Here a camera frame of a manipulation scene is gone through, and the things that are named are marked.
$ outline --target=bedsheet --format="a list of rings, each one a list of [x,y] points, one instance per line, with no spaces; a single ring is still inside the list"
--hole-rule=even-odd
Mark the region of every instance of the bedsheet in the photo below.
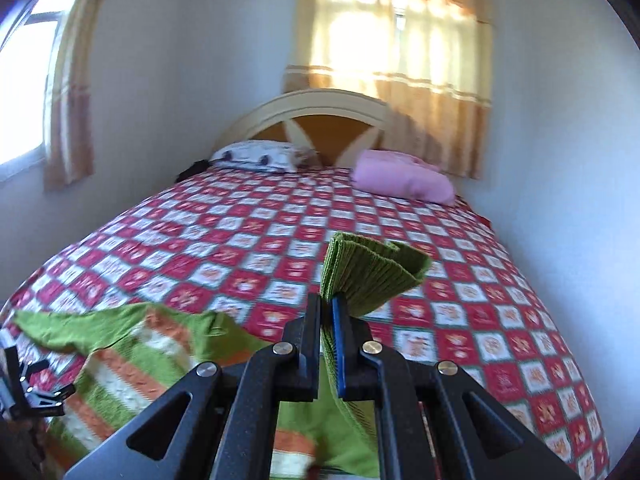
[[[214,309],[279,340],[317,292],[333,232],[399,240],[429,253],[423,286],[365,319],[407,359],[450,359],[503,403],[583,479],[609,463],[597,410],[562,336],[488,223],[453,207],[354,190],[348,170],[261,174],[211,168],[52,257],[9,299],[13,309],[85,312],[157,301]],[[48,358],[34,378],[72,381],[81,356],[38,348],[9,321],[25,358]]]

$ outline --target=window sill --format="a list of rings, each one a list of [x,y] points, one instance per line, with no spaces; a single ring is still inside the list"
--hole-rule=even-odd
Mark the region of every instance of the window sill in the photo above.
[[[28,170],[29,168],[40,164],[44,160],[44,146],[41,144],[30,152],[0,164],[0,183],[9,180],[12,176]]]

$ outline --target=sweater sleeve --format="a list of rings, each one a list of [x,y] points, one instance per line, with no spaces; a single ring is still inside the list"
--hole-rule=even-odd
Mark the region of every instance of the sweater sleeve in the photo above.
[[[87,356],[126,336],[144,318],[147,306],[129,304],[87,314],[17,310],[11,321],[40,346]]]

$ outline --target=white pillow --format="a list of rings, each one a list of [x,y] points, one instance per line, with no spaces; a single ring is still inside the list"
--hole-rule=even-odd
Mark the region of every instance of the white pillow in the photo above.
[[[311,148],[300,148],[277,140],[242,140],[217,150],[209,159],[227,168],[296,173],[301,166],[314,165],[318,155]]]

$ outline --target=arched headboard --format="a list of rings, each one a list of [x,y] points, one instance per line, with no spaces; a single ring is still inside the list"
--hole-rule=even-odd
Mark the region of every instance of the arched headboard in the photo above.
[[[246,139],[313,147],[324,166],[351,168],[362,150],[379,148],[386,107],[377,99],[335,89],[300,90],[255,108],[216,140],[214,151]]]

